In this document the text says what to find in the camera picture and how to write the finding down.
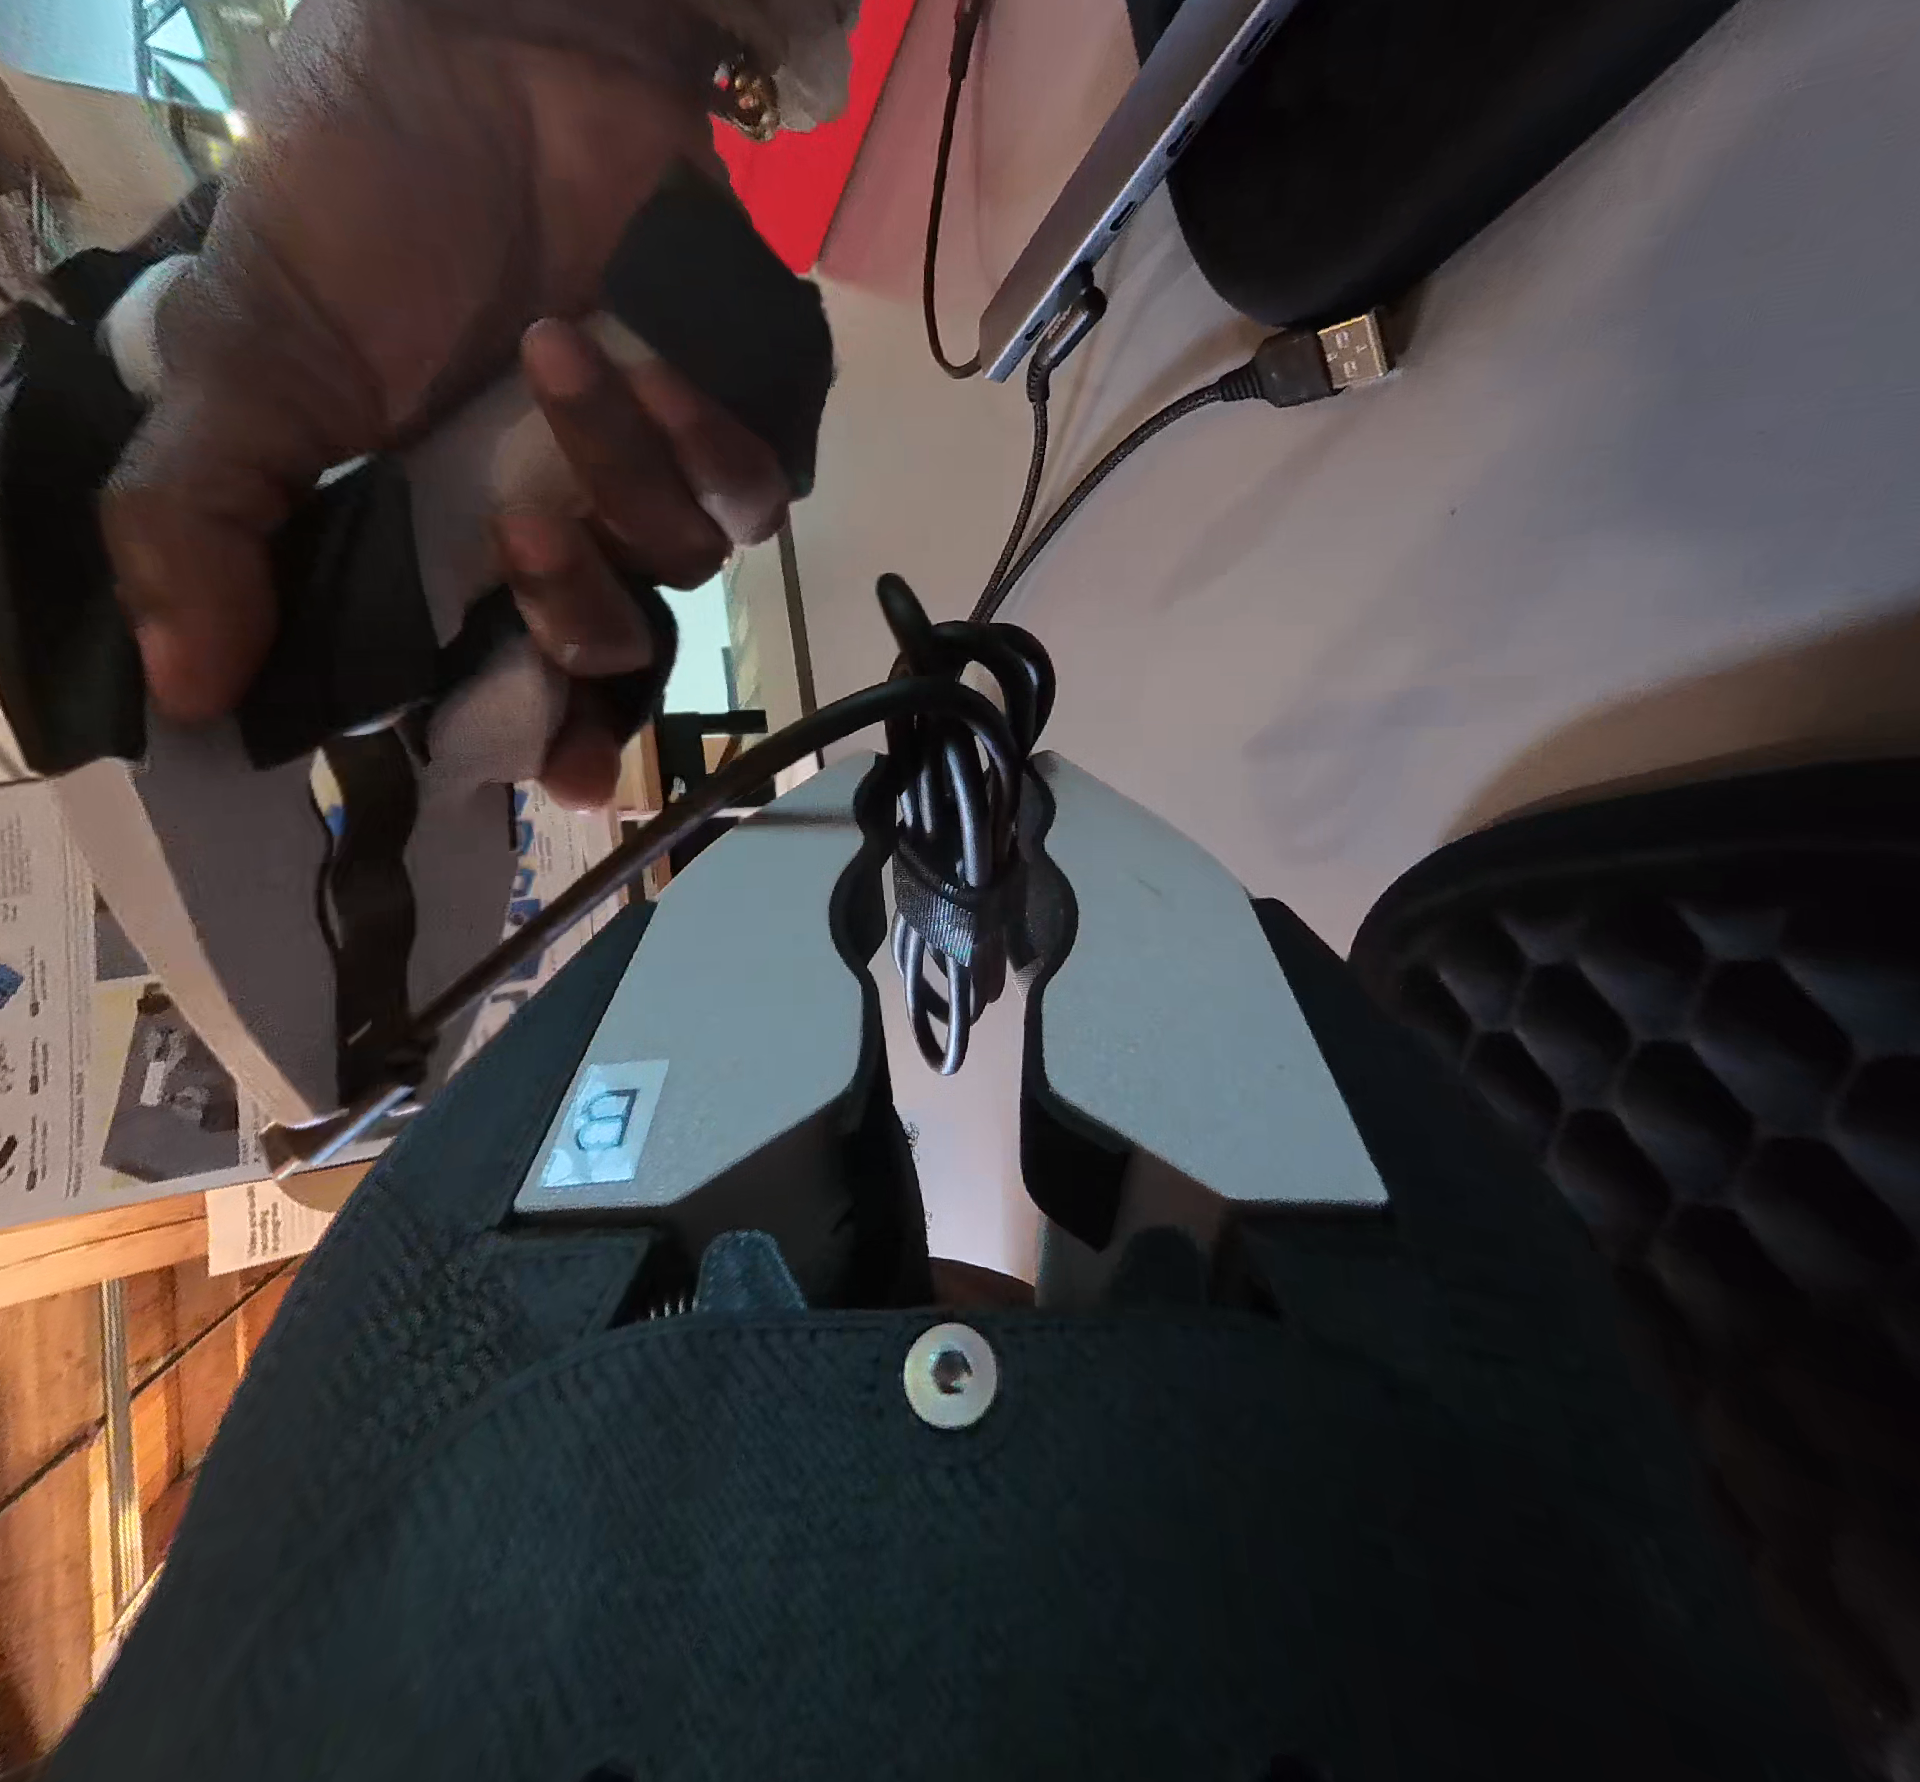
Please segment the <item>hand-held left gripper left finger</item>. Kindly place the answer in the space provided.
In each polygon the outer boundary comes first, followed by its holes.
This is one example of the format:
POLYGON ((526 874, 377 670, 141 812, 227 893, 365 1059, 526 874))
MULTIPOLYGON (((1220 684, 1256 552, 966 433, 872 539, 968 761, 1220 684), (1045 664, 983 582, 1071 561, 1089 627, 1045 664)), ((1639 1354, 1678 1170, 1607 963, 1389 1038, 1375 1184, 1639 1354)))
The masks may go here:
POLYGON ((738 819, 654 906, 515 1195, 667 1213, 826 1136, 878 1051, 861 750, 738 819))

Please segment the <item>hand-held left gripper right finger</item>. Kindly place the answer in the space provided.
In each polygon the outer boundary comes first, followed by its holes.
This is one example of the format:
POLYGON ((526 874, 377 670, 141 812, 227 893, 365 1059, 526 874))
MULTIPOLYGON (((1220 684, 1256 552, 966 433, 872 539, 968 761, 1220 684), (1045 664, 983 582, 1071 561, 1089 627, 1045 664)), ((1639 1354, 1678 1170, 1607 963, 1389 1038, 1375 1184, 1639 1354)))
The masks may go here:
POLYGON ((1064 755, 1020 788, 1020 1179, 1042 1251, 1282 1218, 1374 1224, 1388 1191, 1236 878, 1064 755))

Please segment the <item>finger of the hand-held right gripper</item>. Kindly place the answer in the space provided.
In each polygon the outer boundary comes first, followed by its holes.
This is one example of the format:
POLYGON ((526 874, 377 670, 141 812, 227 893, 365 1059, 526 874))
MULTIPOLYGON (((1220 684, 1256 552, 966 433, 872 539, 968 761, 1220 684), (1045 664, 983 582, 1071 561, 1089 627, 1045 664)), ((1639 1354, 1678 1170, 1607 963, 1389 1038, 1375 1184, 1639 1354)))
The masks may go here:
POLYGON ((158 733, 55 776, 111 914, 267 1130, 283 1169, 339 1151, 412 1014, 418 765, 395 733, 254 768, 233 733, 158 733))
POLYGON ((515 880, 515 787, 379 768, 374 825, 374 1049, 502 934, 515 880))

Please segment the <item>red plastic bin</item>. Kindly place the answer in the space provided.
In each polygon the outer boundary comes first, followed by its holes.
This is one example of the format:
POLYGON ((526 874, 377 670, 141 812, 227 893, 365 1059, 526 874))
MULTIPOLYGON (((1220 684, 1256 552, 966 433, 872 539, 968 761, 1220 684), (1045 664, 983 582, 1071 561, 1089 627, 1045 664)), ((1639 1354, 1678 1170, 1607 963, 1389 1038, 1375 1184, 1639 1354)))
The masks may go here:
POLYGON ((714 122, 713 143, 757 235, 797 275, 822 260, 852 168, 919 0, 863 0, 850 31, 847 97, 839 115, 808 132, 755 143, 714 122))

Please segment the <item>grey usb hub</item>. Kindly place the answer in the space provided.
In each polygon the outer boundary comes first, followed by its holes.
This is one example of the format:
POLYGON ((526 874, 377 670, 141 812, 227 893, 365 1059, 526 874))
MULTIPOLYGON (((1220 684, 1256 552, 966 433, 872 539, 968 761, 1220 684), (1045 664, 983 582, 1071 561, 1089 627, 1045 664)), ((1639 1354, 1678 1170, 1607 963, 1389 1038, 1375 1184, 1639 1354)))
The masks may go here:
POLYGON ((1094 271, 1118 232, 1164 186, 1193 138, 1299 0, 1182 0, 1140 72, 1045 211, 980 319, 972 355, 945 351, 939 240, 963 85, 989 0, 956 0, 948 81, 927 194, 922 312, 934 365, 952 381, 1000 382, 1024 368, 1048 379, 1101 320, 1094 271))

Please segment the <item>person's right hand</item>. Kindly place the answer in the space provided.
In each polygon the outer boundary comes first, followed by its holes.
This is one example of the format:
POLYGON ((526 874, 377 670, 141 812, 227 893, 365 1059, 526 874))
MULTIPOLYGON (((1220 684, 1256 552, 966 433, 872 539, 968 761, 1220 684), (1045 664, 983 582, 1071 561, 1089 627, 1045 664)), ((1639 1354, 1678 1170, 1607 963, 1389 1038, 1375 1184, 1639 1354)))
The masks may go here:
POLYGON ((609 805, 654 659, 632 583, 689 590, 794 496, 765 445, 588 333, 671 168, 728 191, 719 27, 684 0, 299 0, 252 138, 156 317, 159 382, 103 528, 156 710, 211 724, 275 636, 270 541, 318 478, 520 368, 568 473, 493 536, 566 706, 540 781, 609 805))

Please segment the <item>printed instruction sheet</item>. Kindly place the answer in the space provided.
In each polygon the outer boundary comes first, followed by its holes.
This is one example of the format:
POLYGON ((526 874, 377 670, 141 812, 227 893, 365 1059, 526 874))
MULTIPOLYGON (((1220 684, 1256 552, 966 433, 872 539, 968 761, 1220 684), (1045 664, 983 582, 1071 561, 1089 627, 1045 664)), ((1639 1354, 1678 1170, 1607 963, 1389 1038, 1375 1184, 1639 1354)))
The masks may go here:
MULTIPOLYGON (((513 815, 500 940, 615 842, 607 814, 570 814, 540 787, 515 787, 513 815)), ((586 936, 573 930, 518 963, 431 1047, 408 1044, 408 1025, 392 1064, 416 1071, 420 1086, 440 1085, 586 936)), ((261 1118, 111 914, 50 784, 4 787, 1 958, 4 1229, 197 1195, 267 1170, 261 1118)))

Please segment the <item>black mesh chair back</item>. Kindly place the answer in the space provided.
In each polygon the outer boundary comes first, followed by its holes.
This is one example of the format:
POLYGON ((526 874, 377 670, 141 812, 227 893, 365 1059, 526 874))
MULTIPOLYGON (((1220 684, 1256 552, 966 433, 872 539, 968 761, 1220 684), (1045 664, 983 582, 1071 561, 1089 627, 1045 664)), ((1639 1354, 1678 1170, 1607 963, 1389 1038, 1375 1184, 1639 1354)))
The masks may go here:
POLYGON ((1583 1220, 1855 1761, 1916 1778, 1916 758, 1513 817, 1348 960, 1583 1220))

